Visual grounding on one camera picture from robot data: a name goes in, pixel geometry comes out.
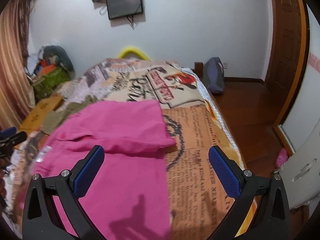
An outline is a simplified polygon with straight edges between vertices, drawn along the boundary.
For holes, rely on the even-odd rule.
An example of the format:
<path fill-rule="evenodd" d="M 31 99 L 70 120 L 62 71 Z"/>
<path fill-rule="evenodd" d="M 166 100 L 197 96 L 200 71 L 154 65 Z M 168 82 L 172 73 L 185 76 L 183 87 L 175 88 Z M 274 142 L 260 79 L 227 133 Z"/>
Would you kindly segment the green bag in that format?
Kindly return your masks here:
<path fill-rule="evenodd" d="M 70 81 L 68 73 L 61 67 L 57 67 L 47 75 L 41 77 L 32 84 L 36 102 L 48 98 L 52 92 L 64 82 Z"/>

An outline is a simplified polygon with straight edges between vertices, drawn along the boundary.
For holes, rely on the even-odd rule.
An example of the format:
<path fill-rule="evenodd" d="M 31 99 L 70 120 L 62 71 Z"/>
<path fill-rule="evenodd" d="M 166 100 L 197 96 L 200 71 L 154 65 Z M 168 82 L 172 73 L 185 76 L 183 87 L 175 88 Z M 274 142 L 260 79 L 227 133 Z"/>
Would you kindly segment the newspaper print bed cover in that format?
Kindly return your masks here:
<path fill-rule="evenodd" d="M 54 111 L 64 110 L 71 102 L 82 103 L 88 95 L 98 102 L 156 100 L 167 132 L 176 141 L 164 155 L 168 239 L 207 239 L 218 227 L 233 200 L 210 165 L 209 149 L 220 146 L 237 164 L 243 161 L 214 101 L 191 69 L 174 61 L 105 59 L 82 77 L 59 85 L 54 94 L 63 97 Z M 23 207 L 33 166 L 46 154 L 44 146 L 50 135 L 40 129 L 20 144 L 5 178 L 7 207 L 2 216 L 16 237 L 22 237 Z"/>

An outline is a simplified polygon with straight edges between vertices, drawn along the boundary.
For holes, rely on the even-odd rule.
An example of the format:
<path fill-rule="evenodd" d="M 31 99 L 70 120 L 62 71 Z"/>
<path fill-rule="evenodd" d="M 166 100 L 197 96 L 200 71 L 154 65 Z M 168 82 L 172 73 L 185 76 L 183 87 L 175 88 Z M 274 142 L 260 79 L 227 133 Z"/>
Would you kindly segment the pink striped curtain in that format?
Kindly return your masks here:
<path fill-rule="evenodd" d="M 35 105 L 27 67 L 32 0 L 10 0 L 1 12 L 1 130 L 18 127 Z"/>

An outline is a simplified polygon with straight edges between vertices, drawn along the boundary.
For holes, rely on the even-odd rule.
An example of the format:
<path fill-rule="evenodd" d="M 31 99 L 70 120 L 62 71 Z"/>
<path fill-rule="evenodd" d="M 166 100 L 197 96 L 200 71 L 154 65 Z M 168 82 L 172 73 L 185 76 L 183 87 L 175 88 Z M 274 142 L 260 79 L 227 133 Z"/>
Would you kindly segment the grey stuffed pillow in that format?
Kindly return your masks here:
<path fill-rule="evenodd" d="M 68 72 L 73 72 L 73 64 L 66 51 L 60 46 L 46 46 L 43 50 L 43 58 L 55 66 L 60 66 Z"/>

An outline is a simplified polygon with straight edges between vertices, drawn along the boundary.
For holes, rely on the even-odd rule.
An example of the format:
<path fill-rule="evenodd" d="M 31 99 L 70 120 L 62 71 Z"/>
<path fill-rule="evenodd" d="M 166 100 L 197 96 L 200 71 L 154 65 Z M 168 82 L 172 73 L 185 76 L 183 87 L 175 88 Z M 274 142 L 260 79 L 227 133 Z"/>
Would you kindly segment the yellow headboard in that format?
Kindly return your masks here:
<path fill-rule="evenodd" d="M 117 58 L 119 59 L 124 59 L 128 55 L 135 55 L 138 57 L 140 60 L 145 60 L 145 61 L 151 61 L 150 58 L 144 54 L 141 50 L 134 46 L 127 46 L 123 48 L 120 53 L 118 54 Z"/>

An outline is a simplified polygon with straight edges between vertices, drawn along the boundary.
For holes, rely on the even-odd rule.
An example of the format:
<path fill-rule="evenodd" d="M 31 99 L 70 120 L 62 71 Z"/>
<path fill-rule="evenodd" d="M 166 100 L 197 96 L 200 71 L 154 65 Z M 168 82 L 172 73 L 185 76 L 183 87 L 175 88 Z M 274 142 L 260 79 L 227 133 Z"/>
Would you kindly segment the white plastic chair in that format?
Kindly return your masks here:
<path fill-rule="evenodd" d="M 319 196 L 319 123 L 297 152 L 280 170 L 290 209 L 296 209 Z"/>

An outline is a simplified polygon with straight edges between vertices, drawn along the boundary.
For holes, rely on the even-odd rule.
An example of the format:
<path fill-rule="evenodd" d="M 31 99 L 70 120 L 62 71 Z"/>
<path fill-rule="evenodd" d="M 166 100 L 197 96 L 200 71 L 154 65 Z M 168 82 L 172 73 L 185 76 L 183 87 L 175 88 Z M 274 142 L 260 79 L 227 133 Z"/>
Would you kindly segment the dark blue backpack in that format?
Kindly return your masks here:
<path fill-rule="evenodd" d="M 204 64 L 202 82 L 212 94 L 223 93 L 224 69 L 219 57 L 212 57 Z"/>

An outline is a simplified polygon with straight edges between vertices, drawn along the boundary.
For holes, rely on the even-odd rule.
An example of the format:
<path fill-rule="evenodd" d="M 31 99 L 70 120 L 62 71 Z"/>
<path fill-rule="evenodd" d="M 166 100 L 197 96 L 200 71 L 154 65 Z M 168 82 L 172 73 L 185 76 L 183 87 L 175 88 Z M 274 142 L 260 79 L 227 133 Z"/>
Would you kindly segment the brown wooden door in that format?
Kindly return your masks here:
<path fill-rule="evenodd" d="M 287 118 L 302 85 L 309 53 L 309 16 L 303 0 L 271 0 L 273 34 L 265 86 L 281 108 L 273 126 Z"/>

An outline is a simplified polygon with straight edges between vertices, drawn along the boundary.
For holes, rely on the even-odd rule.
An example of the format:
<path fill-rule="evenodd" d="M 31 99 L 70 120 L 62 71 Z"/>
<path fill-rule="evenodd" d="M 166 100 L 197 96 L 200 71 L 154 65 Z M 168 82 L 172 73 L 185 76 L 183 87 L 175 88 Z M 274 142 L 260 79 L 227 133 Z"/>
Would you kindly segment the dark monitor under television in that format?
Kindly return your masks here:
<path fill-rule="evenodd" d="M 106 0 L 108 18 L 133 16 L 143 13 L 143 0 Z"/>

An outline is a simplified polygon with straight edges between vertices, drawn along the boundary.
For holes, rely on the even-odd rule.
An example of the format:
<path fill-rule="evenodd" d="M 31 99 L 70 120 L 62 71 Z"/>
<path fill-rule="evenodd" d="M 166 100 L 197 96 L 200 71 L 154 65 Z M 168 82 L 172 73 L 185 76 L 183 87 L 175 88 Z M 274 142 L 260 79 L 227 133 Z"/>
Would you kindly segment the pink slipper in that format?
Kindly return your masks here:
<path fill-rule="evenodd" d="M 284 163 L 287 162 L 288 158 L 289 158 L 289 155 L 288 155 L 286 149 L 285 149 L 285 148 L 282 148 L 282 149 L 279 151 L 279 154 L 278 154 L 278 156 L 277 156 L 277 158 L 276 158 L 276 161 L 275 161 L 275 166 L 276 166 L 276 168 L 277 168 L 277 169 L 280 169 L 281 166 L 282 166 Z"/>

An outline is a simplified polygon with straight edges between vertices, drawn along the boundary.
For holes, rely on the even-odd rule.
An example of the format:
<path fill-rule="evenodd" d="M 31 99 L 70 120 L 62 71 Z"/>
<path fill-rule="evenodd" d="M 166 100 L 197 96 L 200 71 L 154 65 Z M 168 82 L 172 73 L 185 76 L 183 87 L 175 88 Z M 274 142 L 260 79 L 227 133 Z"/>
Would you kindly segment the olive green shorts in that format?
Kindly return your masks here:
<path fill-rule="evenodd" d="M 87 106 L 98 102 L 95 96 L 86 96 L 82 103 L 71 102 L 62 111 L 50 111 L 41 126 L 41 132 L 50 135 L 57 127 L 59 127 L 67 118 L 75 113 L 78 113 Z"/>

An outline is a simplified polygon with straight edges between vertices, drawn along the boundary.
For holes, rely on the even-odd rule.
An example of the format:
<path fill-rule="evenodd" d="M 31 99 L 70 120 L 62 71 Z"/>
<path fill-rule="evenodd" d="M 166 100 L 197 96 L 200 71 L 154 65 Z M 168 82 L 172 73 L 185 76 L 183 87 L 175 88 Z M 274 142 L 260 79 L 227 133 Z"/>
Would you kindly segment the pink pants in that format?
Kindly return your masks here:
<path fill-rule="evenodd" d="M 90 220 L 104 239 L 168 239 L 164 155 L 175 144 L 156 100 L 98 102 L 71 115 L 49 136 L 33 175 L 58 176 L 99 145 L 104 162 L 79 198 Z M 59 198 L 53 200 L 67 232 L 75 235 Z"/>

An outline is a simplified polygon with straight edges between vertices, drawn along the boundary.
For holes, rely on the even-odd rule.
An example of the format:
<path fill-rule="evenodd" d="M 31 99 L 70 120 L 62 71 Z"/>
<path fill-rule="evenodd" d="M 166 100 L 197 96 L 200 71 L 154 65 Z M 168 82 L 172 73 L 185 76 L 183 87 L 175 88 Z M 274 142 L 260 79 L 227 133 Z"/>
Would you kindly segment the brown cardboard box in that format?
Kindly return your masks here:
<path fill-rule="evenodd" d="M 42 99 L 37 103 L 18 128 L 19 132 L 24 131 L 27 134 L 27 138 L 23 143 L 30 139 L 30 135 L 40 130 L 46 115 L 50 111 L 59 108 L 62 103 L 63 97 L 61 94 Z"/>

